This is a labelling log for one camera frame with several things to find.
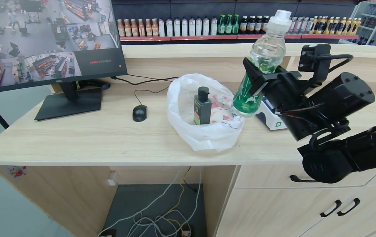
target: white bottle cap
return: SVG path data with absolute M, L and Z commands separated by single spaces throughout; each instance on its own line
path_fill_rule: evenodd
M 275 16 L 268 21 L 267 29 L 286 33 L 292 25 L 292 20 L 289 20 L 291 14 L 292 12 L 278 9 Z

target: counter top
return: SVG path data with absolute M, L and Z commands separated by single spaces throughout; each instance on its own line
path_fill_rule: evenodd
M 136 88 L 158 91 L 167 85 Z M 230 89 L 238 85 L 226 84 Z M 301 159 L 296 148 L 309 141 L 309 137 L 295 141 L 286 129 L 270 132 L 252 117 L 232 149 L 194 152 L 168 123 L 166 92 L 137 92 L 148 106 L 148 117 L 140 123 L 132 120 L 132 110 L 139 104 L 134 90 L 129 84 L 113 84 L 103 92 L 100 111 L 37 122 L 40 103 L 0 134 L 0 165 L 248 165 Z M 376 102 L 348 118 L 352 131 L 342 138 L 376 125 Z
M 309 43 L 287 43 L 286 56 L 300 56 Z M 126 59 L 131 58 L 188 58 L 188 57 L 245 57 L 252 44 L 174 44 L 122 45 Z M 331 44 L 331 54 L 352 54 L 354 57 L 376 58 L 376 46 Z

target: hikvision logo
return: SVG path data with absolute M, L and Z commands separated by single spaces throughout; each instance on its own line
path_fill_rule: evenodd
M 97 64 L 97 63 L 110 63 L 111 60 L 97 60 L 97 61 L 90 61 L 90 64 Z

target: computer mouse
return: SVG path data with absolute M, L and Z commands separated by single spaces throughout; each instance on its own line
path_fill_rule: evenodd
M 142 122 L 147 118 L 147 106 L 138 105 L 132 111 L 132 119 L 135 122 Z

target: monitor stand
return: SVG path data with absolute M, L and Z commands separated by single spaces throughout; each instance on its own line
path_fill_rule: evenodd
M 100 110 L 101 88 L 75 91 L 71 82 L 59 85 L 63 93 L 47 96 L 34 120 L 41 121 Z

